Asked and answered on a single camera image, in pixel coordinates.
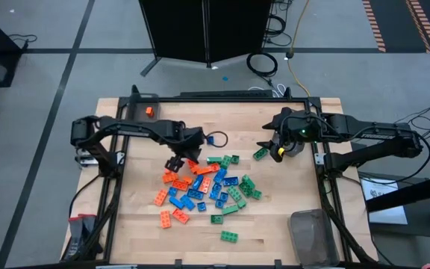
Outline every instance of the small orange block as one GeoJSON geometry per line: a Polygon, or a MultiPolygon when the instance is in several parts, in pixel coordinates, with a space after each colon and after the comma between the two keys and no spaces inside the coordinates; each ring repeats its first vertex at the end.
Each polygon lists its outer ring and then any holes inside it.
{"type": "Polygon", "coordinates": [[[193,182],[193,179],[189,176],[184,176],[182,179],[189,185],[191,185],[193,182]]]}
{"type": "Polygon", "coordinates": [[[202,183],[200,184],[199,191],[206,194],[208,192],[208,188],[210,187],[211,179],[209,177],[204,177],[202,183]]]}
{"type": "Polygon", "coordinates": [[[184,212],[182,212],[182,210],[180,210],[178,208],[176,208],[172,212],[172,216],[183,224],[186,224],[188,219],[189,219],[188,215],[186,215],[184,212]]]}
{"type": "Polygon", "coordinates": [[[197,175],[203,175],[206,173],[212,173],[212,167],[199,168],[199,170],[197,171],[197,175]]]}
{"type": "Polygon", "coordinates": [[[190,168],[192,168],[192,167],[194,167],[194,166],[197,165],[197,163],[195,161],[191,161],[189,159],[187,159],[187,163],[188,163],[188,167],[190,167],[190,168]]]}
{"type": "Polygon", "coordinates": [[[181,191],[186,191],[188,189],[188,184],[183,181],[174,180],[172,187],[179,189],[181,191]]]}
{"type": "Polygon", "coordinates": [[[161,206],[163,204],[163,201],[165,200],[165,197],[167,197],[167,191],[161,190],[158,192],[157,197],[155,197],[154,204],[161,206]]]}
{"type": "Polygon", "coordinates": [[[161,212],[161,227],[162,228],[170,228],[170,211],[162,211],[161,212]]]}
{"type": "Polygon", "coordinates": [[[195,165],[193,167],[190,168],[190,171],[192,171],[192,173],[197,174],[197,172],[199,171],[199,166],[195,165]]]}
{"type": "Polygon", "coordinates": [[[210,164],[210,168],[212,169],[212,172],[218,172],[220,170],[219,164],[210,164]]]}
{"type": "Polygon", "coordinates": [[[174,172],[170,172],[170,173],[162,176],[163,183],[169,183],[169,182],[172,182],[172,181],[177,180],[177,179],[178,179],[178,174],[176,174],[174,172]]]}
{"type": "Polygon", "coordinates": [[[148,108],[146,109],[146,114],[147,114],[147,116],[149,116],[149,117],[153,117],[153,116],[154,116],[154,108],[152,108],[152,107],[148,107],[148,108]]]}

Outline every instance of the wooden tabletop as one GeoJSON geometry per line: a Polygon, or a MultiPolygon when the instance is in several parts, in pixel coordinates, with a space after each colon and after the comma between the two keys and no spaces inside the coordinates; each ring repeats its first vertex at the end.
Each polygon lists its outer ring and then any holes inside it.
{"type": "MultiPolygon", "coordinates": [[[[115,117],[117,102],[118,99],[100,99],[96,115],[115,117]]],[[[324,98],[321,102],[323,112],[343,113],[339,99],[324,98]]],[[[188,211],[184,208],[190,216],[187,224],[172,217],[172,227],[162,229],[160,212],[172,212],[175,207],[168,198],[161,207],[156,206],[153,200],[160,189],[169,188],[161,177],[163,166],[172,153],[168,147],[159,146],[152,140],[133,137],[126,158],[110,262],[153,265],[173,264],[175,259],[182,259],[186,265],[273,265],[275,259],[281,259],[283,265],[299,265],[291,245],[287,221],[295,211],[321,207],[311,148],[306,146],[299,155],[285,157],[279,164],[270,157],[260,161],[252,157],[259,149],[255,142],[272,137],[272,131],[263,130],[261,126],[270,122],[284,106],[304,109],[303,104],[296,103],[161,103],[160,119],[183,120],[188,127],[202,126],[205,134],[216,130],[226,132],[229,136],[226,147],[202,146],[201,164],[205,164],[208,156],[239,155],[240,163],[230,165],[227,176],[239,176],[241,179],[241,176],[248,174],[256,188],[263,192],[263,197],[261,200],[246,199],[245,208],[225,216],[223,225],[213,225],[210,215],[221,212],[206,194],[207,211],[198,212],[196,208],[188,211]],[[222,230],[238,233],[238,242],[221,241],[222,230]]],[[[108,148],[110,138],[106,137],[102,143],[108,148]]],[[[330,148],[332,152],[351,151],[350,143],[333,143],[330,148]]],[[[85,168],[81,172],[78,188],[97,173],[96,167],[85,168]]],[[[186,166],[178,174],[193,176],[186,166]]],[[[344,175],[358,179],[354,167],[350,167],[344,175]]],[[[377,259],[361,187],[345,179],[338,179],[337,183],[347,228],[366,252],[377,259]]],[[[75,201],[72,215],[96,214],[101,189],[100,179],[84,190],[75,201]]],[[[234,201],[229,198],[225,205],[232,204],[234,201]]],[[[337,250],[343,260],[339,232],[334,224],[332,226],[337,250]]],[[[106,235],[107,225],[101,236],[102,246],[106,235]]]]}

